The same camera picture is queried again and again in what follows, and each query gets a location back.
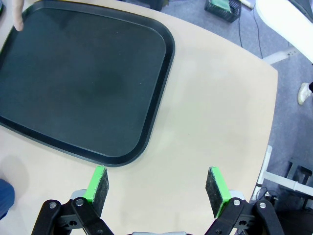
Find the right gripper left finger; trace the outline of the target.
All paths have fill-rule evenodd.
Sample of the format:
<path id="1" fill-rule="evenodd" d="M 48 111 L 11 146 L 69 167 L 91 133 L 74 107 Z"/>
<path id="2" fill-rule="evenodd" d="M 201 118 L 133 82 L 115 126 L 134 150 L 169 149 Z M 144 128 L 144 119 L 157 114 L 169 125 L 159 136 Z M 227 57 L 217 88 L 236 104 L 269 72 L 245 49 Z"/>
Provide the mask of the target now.
<path id="1" fill-rule="evenodd" d="M 83 229 L 87 235 L 112 235 L 101 219 L 108 190 L 107 169 L 97 166 L 86 190 L 76 191 L 65 204 L 52 199 L 42 204 L 32 234 L 69 235 Z"/>

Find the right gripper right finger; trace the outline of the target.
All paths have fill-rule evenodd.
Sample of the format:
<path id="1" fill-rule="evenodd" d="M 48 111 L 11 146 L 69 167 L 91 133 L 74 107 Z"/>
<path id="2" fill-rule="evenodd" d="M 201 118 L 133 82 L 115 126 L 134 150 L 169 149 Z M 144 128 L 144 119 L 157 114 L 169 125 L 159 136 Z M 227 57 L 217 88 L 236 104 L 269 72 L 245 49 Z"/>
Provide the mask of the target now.
<path id="1" fill-rule="evenodd" d="M 267 200 L 249 203 L 232 197 L 218 167 L 209 168 L 205 189 L 215 218 L 207 235 L 229 235 L 234 229 L 246 235 L 284 234 L 273 205 Z"/>

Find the person's left hand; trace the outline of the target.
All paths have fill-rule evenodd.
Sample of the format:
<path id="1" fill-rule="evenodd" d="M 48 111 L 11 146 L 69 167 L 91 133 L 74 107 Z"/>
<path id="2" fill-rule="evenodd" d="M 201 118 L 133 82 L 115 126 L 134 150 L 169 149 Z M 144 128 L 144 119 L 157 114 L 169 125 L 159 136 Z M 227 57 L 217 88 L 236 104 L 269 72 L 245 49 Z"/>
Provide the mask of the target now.
<path id="1" fill-rule="evenodd" d="M 22 10 L 24 0 L 12 0 L 13 25 L 17 31 L 22 31 L 24 24 L 22 19 Z"/>

